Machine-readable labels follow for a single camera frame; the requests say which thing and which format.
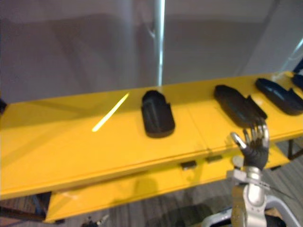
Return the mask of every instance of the floor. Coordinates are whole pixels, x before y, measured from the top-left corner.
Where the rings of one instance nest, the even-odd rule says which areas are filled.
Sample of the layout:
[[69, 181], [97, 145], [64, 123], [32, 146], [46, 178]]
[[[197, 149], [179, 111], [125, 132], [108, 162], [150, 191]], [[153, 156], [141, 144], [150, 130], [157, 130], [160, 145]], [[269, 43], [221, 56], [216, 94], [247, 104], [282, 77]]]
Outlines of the floor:
[[[286, 153], [287, 143], [278, 146]], [[295, 143], [294, 150], [300, 147]], [[276, 170], [265, 170], [263, 180], [294, 199], [270, 191], [283, 199], [303, 225], [303, 156]], [[192, 225], [204, 217], [231, 205], [231, 183], [227, 180], [196, 186], [186, 190], [129, 203], [107, 210], [79, 215], [65, 220], [60, 227], [80, 227], [88, 216], [96, 221], [109, 215], [105, 227], [168, 227], [183, 220]], [[53, 224], [23, 222], [15, 227], [51, 227]]]

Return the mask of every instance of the robotic hand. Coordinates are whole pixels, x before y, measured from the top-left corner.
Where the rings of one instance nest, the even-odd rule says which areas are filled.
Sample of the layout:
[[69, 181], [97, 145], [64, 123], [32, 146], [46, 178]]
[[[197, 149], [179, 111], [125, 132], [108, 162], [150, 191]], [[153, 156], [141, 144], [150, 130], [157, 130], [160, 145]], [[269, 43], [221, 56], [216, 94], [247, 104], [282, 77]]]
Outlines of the robotic hand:
[[266, 227], [264, 215], [266, 206], [265, 189], [261, 181], [261, 171], [268, 160], [269, 133], [263, 119], [251, 127], [251, 137], [244, 129], [244, 142], [235, 132], [232, 139], [244, 155], [244, 171], [234, 170], [233, 179], [238, 181], [232, 190], [232, 226]]
[[269, 133], [265, 120], [260, 119], [256, 126], [251, 127], [251, 138], [246, 129], [243, 133], [246, 143], [235, 132], [231, 133], [231, 137], [244, 155], [244, 166], [254, 166], [263, 170], [268, 161], [269, 148]]

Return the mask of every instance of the gray wall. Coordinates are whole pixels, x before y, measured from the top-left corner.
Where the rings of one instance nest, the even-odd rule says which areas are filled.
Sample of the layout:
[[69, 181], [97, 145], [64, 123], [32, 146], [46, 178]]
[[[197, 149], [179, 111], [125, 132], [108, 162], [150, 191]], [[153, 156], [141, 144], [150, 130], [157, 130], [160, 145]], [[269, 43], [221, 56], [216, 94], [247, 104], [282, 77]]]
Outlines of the gray wall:
[[[156, 85], [153, 0], [2, 0], [7, 102]], [[291, 70], [301, 0], [166, 0], [163, 83]]]

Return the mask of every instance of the yellow platform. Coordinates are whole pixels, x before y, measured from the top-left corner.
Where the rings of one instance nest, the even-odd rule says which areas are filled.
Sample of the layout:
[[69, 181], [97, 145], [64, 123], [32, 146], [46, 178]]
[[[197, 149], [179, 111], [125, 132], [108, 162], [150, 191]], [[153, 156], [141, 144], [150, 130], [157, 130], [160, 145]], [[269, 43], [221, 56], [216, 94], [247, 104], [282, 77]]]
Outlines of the yellow platform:
[[[240, 154], [239, 150], [235, 149], [222, 154], [221, 160], [211, 163], [204, 158], [196, 159], [195, 169], [182, 170], [180, 165], [169, 165], [87, 187], [53, 192], [45, 221], [53, 222], [69, 216], [224, 179], [226, 172], [233, 169], [232, 157], [238, 154]], [[270, 148], [267, 168], [288, 162], [289, 160], [278, 147]]]
[[[252, 98], [268, 114], [272, 141], [303, 135], [303, 115], [281, 112], [254, 86], [254, 75], [167, 85], [175, 132], [163, 139], [144, 133], [138, 88], [51, 98], [8, 106], [1, 117], [1, 199], [54, 191], [138, 173], [232, 149], [229, 133], [241, 132], [214, 100], [226, 84]], [[287, 76], [276, 79], [294, 87]], [[295, 92], [303, 97], [302, 91]], [[92, 128], [125, 95], [128, 98], [97, 131]]]

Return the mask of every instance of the yellow shelf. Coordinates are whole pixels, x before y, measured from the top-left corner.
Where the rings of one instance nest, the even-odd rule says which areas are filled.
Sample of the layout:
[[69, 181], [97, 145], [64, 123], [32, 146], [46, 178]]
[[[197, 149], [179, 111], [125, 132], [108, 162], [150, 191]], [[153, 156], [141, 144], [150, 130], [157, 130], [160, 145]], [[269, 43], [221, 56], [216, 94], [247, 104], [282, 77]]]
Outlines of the yellow shelf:
[[[215, 155], [232, 149], [229, 133], [241, 132], [214, 100], [226, 84], [252, 98], [268, 114], [273, 141], [303, 134], [303, 115], [281, 112], [254, 81], [270, 74], [167, 85], [158, 88], [171, 103], [175, 132], [162, 139], [145, 135], [138, 88], [51, 98], [8, 106], [1, 117], [1, 199], [53, 191]], [[277, 81], [293, 87], [287, 76]], [[296, 93], [303, 93], [295, 88]], [[125, 95], [128, 98], [97, 131], [92, 128]]]
[[[208, 163], [196, 159], [195, 169], [182, 170], [180, 165], [158, 167], [154, 170], [102, 182], [74, 190], [53, 192], [46, 222], [53, 222], [81, 213], [92, 212], [152, 196], [224, 179], [233, 169], [231, 159], [238, 149], [222, 154], [222, 159]], [[288, 163], [278, 147], [270, 148], [266, 167]]]

